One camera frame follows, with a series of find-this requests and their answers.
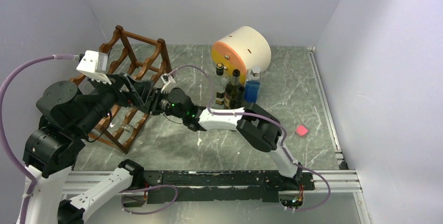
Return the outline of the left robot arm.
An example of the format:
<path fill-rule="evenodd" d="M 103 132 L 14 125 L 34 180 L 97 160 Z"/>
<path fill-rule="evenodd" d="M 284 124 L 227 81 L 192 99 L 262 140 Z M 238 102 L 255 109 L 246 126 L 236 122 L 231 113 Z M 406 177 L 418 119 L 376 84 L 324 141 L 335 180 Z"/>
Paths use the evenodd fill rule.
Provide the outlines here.
<path fill-rule="evenodd" d="M 88 95 L 71 81 L 46 89 L 37 102 L 42 112 L 39 128 L 25 144 L 27 180 L 19 223 L 85 223 L 117 193 L 146 186 L 144 168 L 127 159 L 86 192 L 62 199 L 63 186 L 88 134 L 116 104 L 147 112 L 146 100 L 154 85 L 152 80 L 119 74 L 107 76 Z"/>

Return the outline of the clear glass wine bottle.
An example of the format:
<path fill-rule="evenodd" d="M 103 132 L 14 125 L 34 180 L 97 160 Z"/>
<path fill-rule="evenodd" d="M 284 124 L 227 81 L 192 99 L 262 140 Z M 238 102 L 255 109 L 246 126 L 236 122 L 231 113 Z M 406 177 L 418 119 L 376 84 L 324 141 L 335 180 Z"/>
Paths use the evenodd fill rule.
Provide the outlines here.
<path fill-rule="evenodd" d="M 123 133 L 131 133 L 134 130 L 134 127 L 130 124 L 125 124 L 120 121 L 112 121 L 108 124 L 107 131 L 113 136 L 123 134 Z"/>

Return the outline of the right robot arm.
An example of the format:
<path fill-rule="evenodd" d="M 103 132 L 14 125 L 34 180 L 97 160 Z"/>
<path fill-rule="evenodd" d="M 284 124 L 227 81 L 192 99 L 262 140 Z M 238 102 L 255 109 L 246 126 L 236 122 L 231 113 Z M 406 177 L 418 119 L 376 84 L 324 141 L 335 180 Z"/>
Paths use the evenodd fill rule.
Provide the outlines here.
<path fill-rule="evenodd" d="M 268 154 L 282 176 L 282 184 L 289 190 L 302 182 L 302 167 L 288 150 L 287 132 L 274 116 L 256 103 L 237 109 L 212 109 L 198 106 L 180 88 L 162 93 L 159 88 L 142 93 L 142 111 L 151 115 L 172 115 L 182 120 L 189 130 L 235 131 L 256 150 Z"/>

